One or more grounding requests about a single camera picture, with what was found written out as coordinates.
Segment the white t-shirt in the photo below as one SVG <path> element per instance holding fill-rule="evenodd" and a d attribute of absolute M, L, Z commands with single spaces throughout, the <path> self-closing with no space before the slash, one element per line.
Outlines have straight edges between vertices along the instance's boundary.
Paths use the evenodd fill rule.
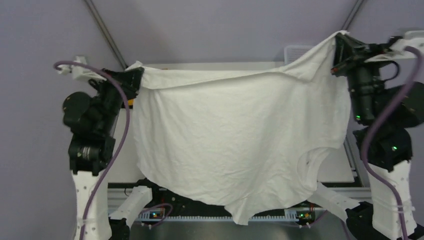
<path fill-rule="evenodd" d="M 330 35 L 272 69 L 146 67 L 131 114 L 140 171 L 238 225 L 307 200 L 351 114 L 347 80 L 331 74 L 335 50 Z"/>

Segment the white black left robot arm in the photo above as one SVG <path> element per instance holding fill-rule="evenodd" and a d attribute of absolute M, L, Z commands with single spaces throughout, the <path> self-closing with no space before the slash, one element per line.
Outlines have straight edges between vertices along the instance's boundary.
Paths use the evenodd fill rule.
<path fill-rule="evenodd" d="M 68 148 L 69 168 L 76 193 L 77 240 L 127 240 L 130 228 L 145 205 L 154 207 L 160 193 L 154 188 L 136 187 L 113 214 L 108 210 L 108 172 L 123 142 L 111 131 L 122 108 L 130 121 L 129 100 L 137 97 L 144 68 L 130 67 L 121 72 L 97 69 L 83 58 L 61 60 L 53 65 L 61 75 L 72 74 L 96 90 L 95 96 L 74 92 L 62 104 L 63 124 L 72 138 Z"/>

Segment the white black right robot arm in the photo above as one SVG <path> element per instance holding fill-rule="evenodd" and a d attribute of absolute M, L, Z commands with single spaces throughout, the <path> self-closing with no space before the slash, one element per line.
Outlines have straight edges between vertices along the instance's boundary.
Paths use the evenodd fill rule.
<path fill-rule="evenodd" d="M 409 30 L 386 43 L 364 43 L 346 33 L 335 37 L 332 75 L 346 77 L 355 121 L 353 135 L 368 174 L 371 202 L 358 201 L 319 184 L 293 192 L 299 206 L 316 204 L 342 220 L 358 240 L 417 240 L 424 228 L 413 216 L 409 175 L 413 149 L 409 128 L 424 122 L 424 32 Z M 415 59 L 403 85 L 386 88 L 380 69 Z"/>

